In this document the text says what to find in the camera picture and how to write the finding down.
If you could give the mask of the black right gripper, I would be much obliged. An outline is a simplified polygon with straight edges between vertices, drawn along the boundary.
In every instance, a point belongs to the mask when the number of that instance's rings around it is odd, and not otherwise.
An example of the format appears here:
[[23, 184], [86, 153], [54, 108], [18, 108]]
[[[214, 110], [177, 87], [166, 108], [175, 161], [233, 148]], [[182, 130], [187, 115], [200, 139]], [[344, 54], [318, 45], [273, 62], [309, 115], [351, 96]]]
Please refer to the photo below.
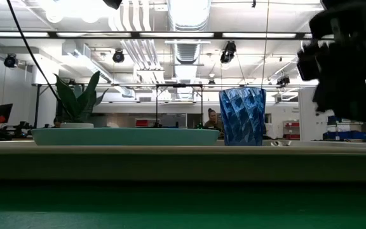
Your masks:
[[[298, 51], [304, 81], [345, 76], [366, 80], [366, 0], [322, 0], [310, 21], [310, 43]], [[366, 83], [320, 81], [312, 101], [316, 111], [366, 123]]]

